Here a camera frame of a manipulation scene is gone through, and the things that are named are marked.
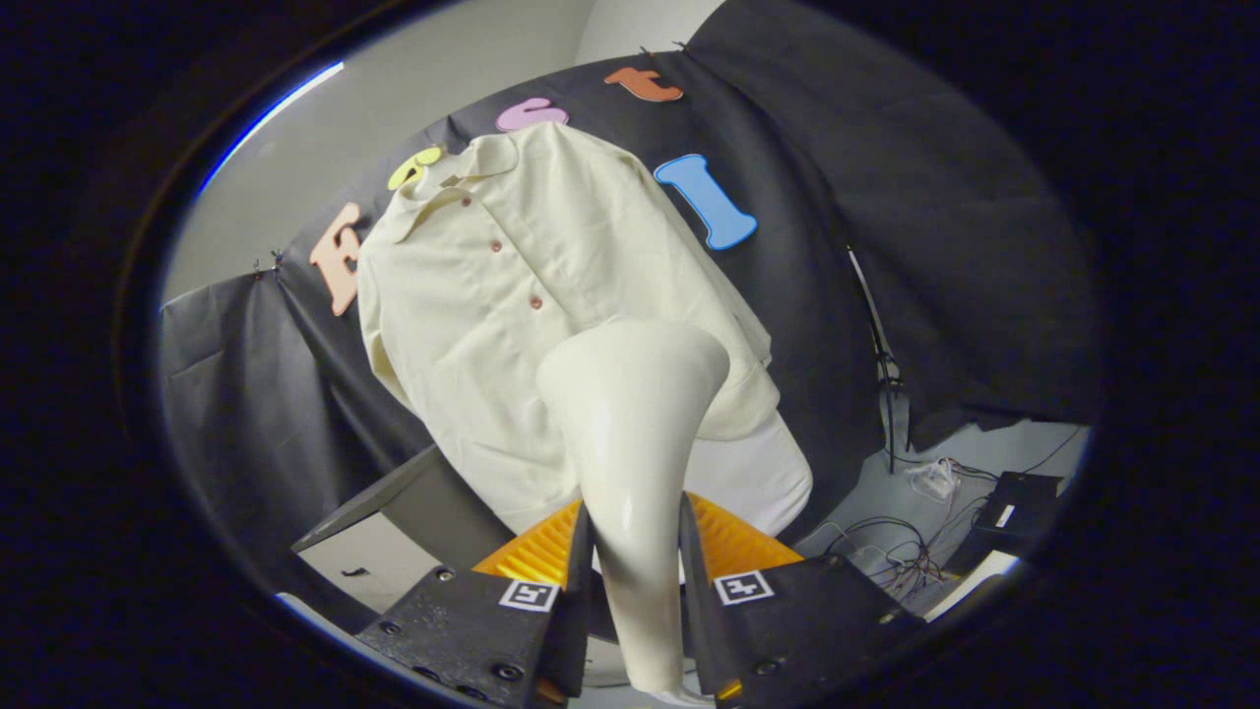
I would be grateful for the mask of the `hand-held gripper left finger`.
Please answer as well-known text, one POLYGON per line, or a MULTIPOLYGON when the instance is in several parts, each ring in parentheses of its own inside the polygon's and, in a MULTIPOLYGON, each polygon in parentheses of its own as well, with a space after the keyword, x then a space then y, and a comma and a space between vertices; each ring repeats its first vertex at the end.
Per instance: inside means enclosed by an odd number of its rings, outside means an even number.
POLYGON ((459 708, 564 708, 592 596, 593 525, 575 501, 476 565, 428 570, 358 641, 459 708))

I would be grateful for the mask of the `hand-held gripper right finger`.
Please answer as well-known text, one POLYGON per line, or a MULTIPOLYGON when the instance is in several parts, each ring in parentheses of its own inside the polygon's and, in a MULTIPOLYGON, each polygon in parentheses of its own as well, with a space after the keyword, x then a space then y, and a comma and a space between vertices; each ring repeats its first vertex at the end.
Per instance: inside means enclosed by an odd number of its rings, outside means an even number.
POLYGON ((822 705, 925 631, 849 560, 806 559, 696 492, 679 544, 699 686, 719 705, 822 705))

